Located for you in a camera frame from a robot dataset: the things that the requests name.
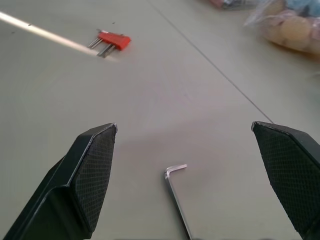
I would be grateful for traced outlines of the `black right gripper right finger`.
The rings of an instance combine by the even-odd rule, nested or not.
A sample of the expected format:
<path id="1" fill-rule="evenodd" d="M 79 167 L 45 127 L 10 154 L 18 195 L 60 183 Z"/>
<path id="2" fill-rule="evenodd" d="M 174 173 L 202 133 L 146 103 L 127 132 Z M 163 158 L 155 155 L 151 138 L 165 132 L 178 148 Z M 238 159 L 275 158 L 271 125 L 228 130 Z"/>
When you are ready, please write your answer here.
<path id="1" fill-rule="evenodd" d="M 320 238 L 320 145 L 307 133 L 254 121 L 270 185 L 294 229 L 304 240 Z"/>

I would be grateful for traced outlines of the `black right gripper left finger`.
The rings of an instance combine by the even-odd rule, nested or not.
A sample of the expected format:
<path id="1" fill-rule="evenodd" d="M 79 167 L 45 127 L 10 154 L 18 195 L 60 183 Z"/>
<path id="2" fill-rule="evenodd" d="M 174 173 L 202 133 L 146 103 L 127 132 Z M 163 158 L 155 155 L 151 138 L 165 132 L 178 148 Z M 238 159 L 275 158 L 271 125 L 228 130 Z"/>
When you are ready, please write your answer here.
<path id="1" fill-rule="evenodd" d="M 111 175 L 118 127 L 81 133 L 45 175 L 6 240 L 88 240 L 97 227 Z"/>

